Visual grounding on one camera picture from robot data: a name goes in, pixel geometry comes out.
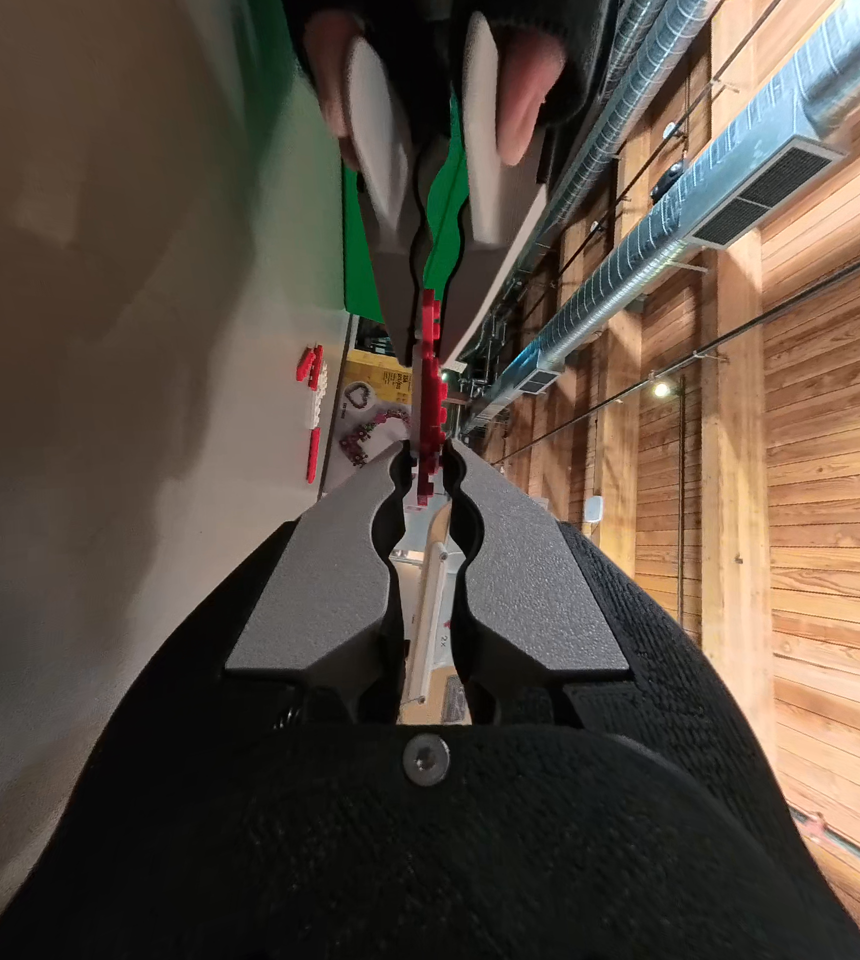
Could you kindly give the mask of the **dark spiral ceiling duct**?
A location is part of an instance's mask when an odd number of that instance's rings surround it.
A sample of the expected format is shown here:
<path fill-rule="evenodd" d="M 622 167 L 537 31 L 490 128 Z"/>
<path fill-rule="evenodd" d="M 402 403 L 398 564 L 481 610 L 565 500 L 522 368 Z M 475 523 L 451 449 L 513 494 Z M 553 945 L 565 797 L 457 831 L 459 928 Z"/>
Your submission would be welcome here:
<path fill-rule="evenodd" d="M 711 17 L 717 2 L 665 2 L 549 198 L 540 228 L 562 227 L 606 171 L 642 114 Z"/>

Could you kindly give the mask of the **silver spiral ceiling duct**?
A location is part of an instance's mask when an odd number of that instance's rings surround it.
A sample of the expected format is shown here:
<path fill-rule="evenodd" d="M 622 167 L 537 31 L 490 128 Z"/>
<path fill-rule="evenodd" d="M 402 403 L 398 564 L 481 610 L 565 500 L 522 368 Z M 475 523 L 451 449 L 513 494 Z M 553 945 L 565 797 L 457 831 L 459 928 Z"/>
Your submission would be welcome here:
<path fill-rule="evenodd" d="M 569 354 L 696 249 L 725 250 L 847 154 L 860 110 L 860 1 L 840 2 L 651 211 L 581 283 L 487 393 L 461 432 L 546 388 Z"/>

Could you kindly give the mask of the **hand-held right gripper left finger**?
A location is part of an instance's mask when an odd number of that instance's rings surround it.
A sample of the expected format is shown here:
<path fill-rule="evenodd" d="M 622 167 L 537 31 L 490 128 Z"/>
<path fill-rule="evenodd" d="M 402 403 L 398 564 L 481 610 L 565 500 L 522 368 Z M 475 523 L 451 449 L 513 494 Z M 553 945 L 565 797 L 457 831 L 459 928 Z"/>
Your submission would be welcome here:
<path fill-rule="evenodd" d="M 229 678 L 401 705 L 409 642 L 391 555 L 409 490 L 399 440 L 304 511 L 225 662 Z"/>

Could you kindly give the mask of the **red and white lego assembly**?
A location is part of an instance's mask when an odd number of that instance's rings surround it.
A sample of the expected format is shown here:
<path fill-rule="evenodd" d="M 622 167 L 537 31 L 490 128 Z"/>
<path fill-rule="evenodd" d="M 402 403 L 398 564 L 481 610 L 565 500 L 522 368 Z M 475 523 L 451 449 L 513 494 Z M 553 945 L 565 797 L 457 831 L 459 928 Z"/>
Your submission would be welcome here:
<path fill-rule="evenodd" d="M 434 477 L 440 469 L 441 453 L 446 440 L 447 385 L 441 375 L 439 345 L 441 340 L 442 304 L 432 289 L 420 295 L 419 333 L 413 348 L 412 424 L 416 428 L 411 440 L 415 458 L 415 505 L 428 507 L 434 496 Z"/>

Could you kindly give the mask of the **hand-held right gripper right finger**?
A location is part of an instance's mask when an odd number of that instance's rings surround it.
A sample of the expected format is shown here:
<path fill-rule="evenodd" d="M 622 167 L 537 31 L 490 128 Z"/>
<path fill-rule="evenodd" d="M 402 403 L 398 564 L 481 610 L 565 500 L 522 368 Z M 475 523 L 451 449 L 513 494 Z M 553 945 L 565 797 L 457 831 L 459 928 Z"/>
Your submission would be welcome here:
<path fill-rule="evenodd" d="M 451 652 L 470 685 L 623 680 L 628 661 L 556 518 L 460 441 L 445 445 L 463 555 Z"/>

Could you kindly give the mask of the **white and yellow lego box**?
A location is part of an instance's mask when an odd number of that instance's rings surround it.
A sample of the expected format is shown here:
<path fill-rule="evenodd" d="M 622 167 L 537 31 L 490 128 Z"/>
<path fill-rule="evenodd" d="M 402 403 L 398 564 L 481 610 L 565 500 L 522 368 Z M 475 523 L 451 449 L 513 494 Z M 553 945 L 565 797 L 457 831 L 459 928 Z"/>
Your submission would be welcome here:
<path fill-rule="evenodd" d="M 412 426 L 413 376 L 396 359 L 352 350 L 340 388 L 337 442 L 356 470 L 384 450 L 409 440 Z"/>

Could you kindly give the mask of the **black ceiling tie rod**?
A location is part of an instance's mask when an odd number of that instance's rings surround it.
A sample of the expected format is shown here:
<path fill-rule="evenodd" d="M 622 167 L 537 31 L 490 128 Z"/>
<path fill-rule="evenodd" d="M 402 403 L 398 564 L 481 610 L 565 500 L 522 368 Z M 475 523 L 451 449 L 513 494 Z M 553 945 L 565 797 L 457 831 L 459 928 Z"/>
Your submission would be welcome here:
<path fill-rule="evenodd" d="M 791 804 L 789 813 L 805 840 L 813 845 L 846 855 L 860 865 L 860 845 L 829 826 L 819 813 L 809 813 Z"/>
<path fill-rule="evenodd" d="M 491 462 L 491 464 L 493 466 L 503 466 L 521 454 L 529 452 L 540 444 L 550 441 L 556 438 L 558 435 L 563 434 L 570 428 L 597 416 L 597 414 L 606 410 L 610 406 L 622 404 L 630 397 L 638 394 L 644 389 L 656 387 L 659 382 L 668 381 L 673 375 L 682 372 L 694 364 L 700 363 L 707 359 L 718 359 L 720 349 L 725 345 L 728 345 L 736 339 L 741 338 L 752 330 L 768 325 L 773 321 L 782 318 L 788 312 L 796 310 L 804 304 L 807 304 L 810 301 L 819 298 L 821 295 L 828 293 L 840 284 L 858 276 L 860 276 L 860 258 L 853 260 L 843 267 L 833 270 L 823 278 L 801 289 L 796 294 L 785 297 L 776 305 L 746 320 L 742 324 L 736 326 L 736 328 L 720 334 L 708 342 L 700 344 L 696 349 L 677 359 L 668 366 L 652 370 L 650 375 L 648 375 L 646 378 L 640 379 L 630 384 L 628 387 L 625 387 L 624 389 L 607 396 L 605 399 L 588 407 L 583 413 L 572 416 L 562 425 L 556 426 L 544 434 L 529 440 L 520 446 L 520 448 L 513 450 L 508 454 L 504 454 L 502 457 Z"/>

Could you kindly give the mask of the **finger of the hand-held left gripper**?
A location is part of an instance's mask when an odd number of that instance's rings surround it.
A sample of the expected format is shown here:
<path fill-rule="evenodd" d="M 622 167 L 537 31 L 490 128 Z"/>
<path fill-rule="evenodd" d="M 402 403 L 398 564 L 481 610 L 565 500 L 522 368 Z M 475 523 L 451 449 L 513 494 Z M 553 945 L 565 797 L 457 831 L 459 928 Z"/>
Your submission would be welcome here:
<path fill-rule="evenodd" d="M 447 155 L 446 138 L 433 138 L 416 153 L 395 230 L 378 221 L 371 190 L 359 174 L 359 206 L 380 314 L 393 354 L 405 368 L 413 365 L 424 268 L 432 248 L 429 191 Z"/>
<path fill-rule="evenodd" d="M 459 263 L 448 281 L 441 308 L 437 353 L 440 362 L 455 362 L 461 351 L 470 345 L 501 285 L 530 243 L 546 204 L 547 186 L 540 184 L 511 240 L 488 245 L 466 239 Z"/>

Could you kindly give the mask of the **person's left hand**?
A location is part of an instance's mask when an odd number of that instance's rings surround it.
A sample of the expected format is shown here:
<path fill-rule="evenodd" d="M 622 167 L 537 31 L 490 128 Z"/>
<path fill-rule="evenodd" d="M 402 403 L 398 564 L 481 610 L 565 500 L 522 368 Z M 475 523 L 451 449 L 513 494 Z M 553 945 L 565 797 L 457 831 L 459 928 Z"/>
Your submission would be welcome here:
<path fill-rule="evenodd" d="M 359 22 L 349 13 L 325 9 L 309 19 L 302 36 L 322 119 L 338 141 L 344 165 L 354 172 L 360 165 L 352 141 L 345 76 L 352 42 L 361 34 Z M 545 98 L 566 64 L 565 47 L 556 37 L 525 29 L 511 31 L 505 39 L 495 118 L 496 149 L 504 166 L 516 166 L 523 159 Z"/>

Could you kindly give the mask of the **green plastic bin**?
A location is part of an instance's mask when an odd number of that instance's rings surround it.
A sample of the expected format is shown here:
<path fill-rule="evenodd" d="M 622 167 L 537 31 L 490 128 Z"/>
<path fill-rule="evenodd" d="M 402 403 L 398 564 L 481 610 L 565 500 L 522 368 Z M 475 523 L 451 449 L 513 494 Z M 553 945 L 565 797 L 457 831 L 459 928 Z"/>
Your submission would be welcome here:
<path fill-rule="evenodd" d="M 469 198 L 467 159 L 461 133 L 457 99 L 450 98 L 450 140 L 445 161 L 434 178 L 427 200 L 427 220 L 432 235 L 423 272 L 423 283 L 436 298 L 444 298 L 460 255 L 459 216 Z M 343 240 L 343 296 L 349 314 L 383 323 L 359 197 L 359 175 L 341 165 Z"/>

